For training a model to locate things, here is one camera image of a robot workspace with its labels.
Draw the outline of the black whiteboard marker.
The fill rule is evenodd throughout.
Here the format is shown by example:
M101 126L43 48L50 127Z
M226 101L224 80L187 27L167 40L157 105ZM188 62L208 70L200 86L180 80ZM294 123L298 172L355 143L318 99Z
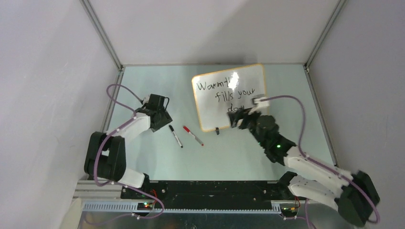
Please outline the black whiteboard marker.
M171 133L173 134L174 138L176 139L176 142L180 146L180 148L183 148L183 144L181 143L179 137L177 136L176 132L174 131L174 128L172 125L169 125L169 129L171 130Z

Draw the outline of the yellow framed whiteboard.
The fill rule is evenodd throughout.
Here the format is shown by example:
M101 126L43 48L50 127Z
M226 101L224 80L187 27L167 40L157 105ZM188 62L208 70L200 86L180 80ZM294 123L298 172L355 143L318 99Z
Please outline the yellow framed whiteboard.
M191 83L204 132L228 128L228 112L251 108L253 97L266 94L265 68L260 63L196 75Z

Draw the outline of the red capped marker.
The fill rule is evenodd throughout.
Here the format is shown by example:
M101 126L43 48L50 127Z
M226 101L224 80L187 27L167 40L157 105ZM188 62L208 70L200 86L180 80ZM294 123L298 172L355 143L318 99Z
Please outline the red capped marker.
M204 146L204 143L203 143L195 134L193 134L193 133L190 131L190 129L189 129L188 127L183 126L183 129L184 129L188 134L190 134L201 146Z

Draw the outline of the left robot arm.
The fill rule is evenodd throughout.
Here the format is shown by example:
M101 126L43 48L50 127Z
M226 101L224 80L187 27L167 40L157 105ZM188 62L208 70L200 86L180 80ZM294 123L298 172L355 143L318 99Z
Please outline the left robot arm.
M150 94L135 110L132 117L118 128L108 132L93 132L90 136L84 162L84 172L93 176L133 187L138 198L147 198L151 186L147 175L127 168L126 143L148 130L156 132L172 122L165 101L168 97Z

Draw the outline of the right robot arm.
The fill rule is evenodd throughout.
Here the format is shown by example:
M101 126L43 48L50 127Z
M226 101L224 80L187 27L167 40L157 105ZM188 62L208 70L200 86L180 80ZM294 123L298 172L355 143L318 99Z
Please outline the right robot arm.
M247 108L228 112L227 116L232 128L247 129L252 134L271 162L292 169L279 179L277 191L281 198L309 198L337 211L348 223L365 226L380 202L367 173L361 170L351 173L315 157L303 156L296 143L280 134L271 115Z

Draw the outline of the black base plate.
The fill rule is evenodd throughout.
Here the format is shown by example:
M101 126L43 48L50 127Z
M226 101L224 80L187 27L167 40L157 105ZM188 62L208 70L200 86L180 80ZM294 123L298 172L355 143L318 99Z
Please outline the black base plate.
M166 210L272 210L276 200L304 200L272 181L150 181L141 191Z

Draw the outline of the aluminium frame rail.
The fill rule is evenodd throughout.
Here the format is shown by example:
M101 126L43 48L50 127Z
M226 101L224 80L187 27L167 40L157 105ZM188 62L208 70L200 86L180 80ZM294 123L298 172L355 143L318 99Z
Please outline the aluminium frame rail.
M122 71L123 64L119 59L118 54L115 48L113 47L113 44L93 7L93 4L91 3L90 0L79 0L79 2L81 3L84 11L86 12L91 24L93 25L100 41L102 42L113 64L115 65L118 71Z

